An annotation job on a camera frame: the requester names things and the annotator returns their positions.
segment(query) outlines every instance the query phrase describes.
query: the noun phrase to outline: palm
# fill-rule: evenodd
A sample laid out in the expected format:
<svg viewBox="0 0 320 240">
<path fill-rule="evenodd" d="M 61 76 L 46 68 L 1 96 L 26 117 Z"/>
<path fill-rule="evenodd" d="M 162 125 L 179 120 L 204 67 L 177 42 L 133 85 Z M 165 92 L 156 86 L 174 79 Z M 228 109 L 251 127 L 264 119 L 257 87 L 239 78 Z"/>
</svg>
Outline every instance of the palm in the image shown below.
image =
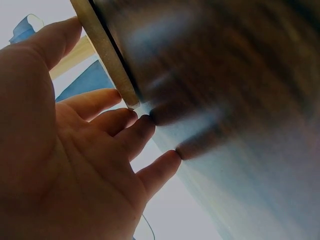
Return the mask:
<svg viewBox="0 0 320 240">
<path fill-rule="evenodd" d="M 1 108 L 8 122 L 0 125 L 0 219 L 7 238 L 131 239 L 147 201 L 180 164 L 170 151 L 133 172 L 130 161 L 155 126 L 128 109 L 100 114 L 121 100 L 116 90 L 55 105 L 48 69 L 75 45 L 79 26 L 76 19 L 57 23 L 0 53 L 6 90 L 0 97 L 9 103 Z"/>
</svg>

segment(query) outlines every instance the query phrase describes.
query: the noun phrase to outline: fingertip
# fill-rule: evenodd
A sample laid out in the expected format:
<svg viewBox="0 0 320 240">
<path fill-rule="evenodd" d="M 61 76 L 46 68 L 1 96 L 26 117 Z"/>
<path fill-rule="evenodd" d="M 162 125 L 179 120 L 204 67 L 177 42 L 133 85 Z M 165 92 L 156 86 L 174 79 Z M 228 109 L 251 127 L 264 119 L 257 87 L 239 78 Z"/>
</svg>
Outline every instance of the fingertip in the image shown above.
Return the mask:
<svg viewBox="0 0 320 240">
<path fill-rule="evenodd" d="M 149 115 L 143 115 L 140 120 L 145 124 L 145 126 L 149 129 L 153 129 L 153 131 L 156 130 L 156 125 L 152 121 L 152 118 Z"/>
<path fill-rule="evenodd" d="M 113 99 L 118 101 L 118 103 L 122 101 L 122 97 L 117 89 L 105 88 L 104 90 L 106 95 L 111 95 Z"/>
<path fill-rule="evenodd" d="M 170 150 L 167 151 L 163 157 L 166 158 L 166 161 L 172 166 L 175 172 L 177 172 L 182 162 L 180 155 L 175 150 Z"/>
</svg>

